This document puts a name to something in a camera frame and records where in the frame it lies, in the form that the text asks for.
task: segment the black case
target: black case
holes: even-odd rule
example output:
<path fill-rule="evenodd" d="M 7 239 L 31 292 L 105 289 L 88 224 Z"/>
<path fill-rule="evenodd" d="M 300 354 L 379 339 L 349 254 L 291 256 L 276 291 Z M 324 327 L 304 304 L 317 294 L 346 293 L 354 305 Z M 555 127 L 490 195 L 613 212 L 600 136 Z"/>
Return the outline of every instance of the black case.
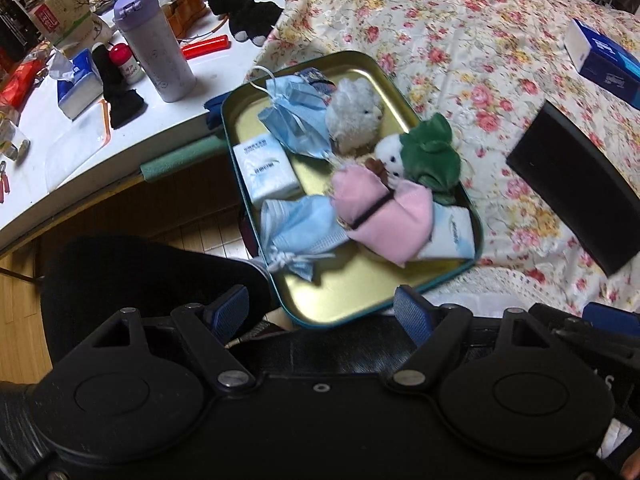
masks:
<path fill-rule="evenodd" d="M 607 276 L 640 251 L 640 200 L 606 156 L 548 101 L 507 157 Z"/>

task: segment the green hat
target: green hat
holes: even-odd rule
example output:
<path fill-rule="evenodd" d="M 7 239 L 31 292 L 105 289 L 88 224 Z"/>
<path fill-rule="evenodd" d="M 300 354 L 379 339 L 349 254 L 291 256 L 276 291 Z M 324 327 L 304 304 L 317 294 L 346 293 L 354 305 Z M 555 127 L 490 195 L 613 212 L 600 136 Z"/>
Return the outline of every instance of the green hat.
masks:
<path fill-rule="evenodd" d="M 451 126 L 442 114 L 435 114 L 400 136 L 404 176 L 429 187 L 433 199 L 444 205 L 455 203 L 453 188 L 460 181 L 460 156 L 451 146 L 451 139 Z"/>

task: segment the wooden floor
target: wooden floor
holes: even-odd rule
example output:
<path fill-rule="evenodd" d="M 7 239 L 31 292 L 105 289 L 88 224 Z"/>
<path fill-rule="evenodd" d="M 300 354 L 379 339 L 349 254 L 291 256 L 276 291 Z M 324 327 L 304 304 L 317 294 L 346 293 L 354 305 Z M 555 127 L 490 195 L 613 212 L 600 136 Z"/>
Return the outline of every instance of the wooden floor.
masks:
<path fill-rule="evenodd" d="M 138 184 L 87 209 L 0 260 L 0 267 L 31 276 L 72 238 L 105 232 L 247 258 L 238 230 L 238 208 L 230 161 L 220 155 L 158 182 Z M 50 367 L 36 288 L 0 276 L 0 380 L 34 383 Z"/>

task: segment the purple bottle cap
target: purple bottle cap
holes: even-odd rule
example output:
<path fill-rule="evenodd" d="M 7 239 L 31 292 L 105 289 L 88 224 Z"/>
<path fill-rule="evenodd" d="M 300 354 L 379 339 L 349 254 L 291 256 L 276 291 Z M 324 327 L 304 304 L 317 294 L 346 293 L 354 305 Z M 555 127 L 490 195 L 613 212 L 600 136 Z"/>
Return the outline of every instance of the purple bottle cap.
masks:
<path fill-rule="evenodd" d="M 159 9 L 158 0 L 118 0 L 113 7 L 113 22 L 127 32 L 150 20 Z"/>

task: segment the blue tissue box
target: blue tissue box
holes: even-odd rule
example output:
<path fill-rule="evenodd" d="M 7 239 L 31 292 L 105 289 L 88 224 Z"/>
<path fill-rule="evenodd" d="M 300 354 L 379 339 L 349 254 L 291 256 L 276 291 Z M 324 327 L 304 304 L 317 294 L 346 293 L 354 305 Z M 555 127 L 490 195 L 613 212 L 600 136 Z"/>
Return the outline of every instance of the blue tissue box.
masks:
<path fill-rule="evenodd" d="M 581 76 L 640 109 L 640 63 L 632 54 L 575 18 L 564 47 Z"/>
<path fill-rule="evenodd" d="M 58 107 L 73 120 L 102 94 L 102 80 L 88 48 L 77 54 L 71 62 L 74 65 L 74 80 L 58 81 Z"/>

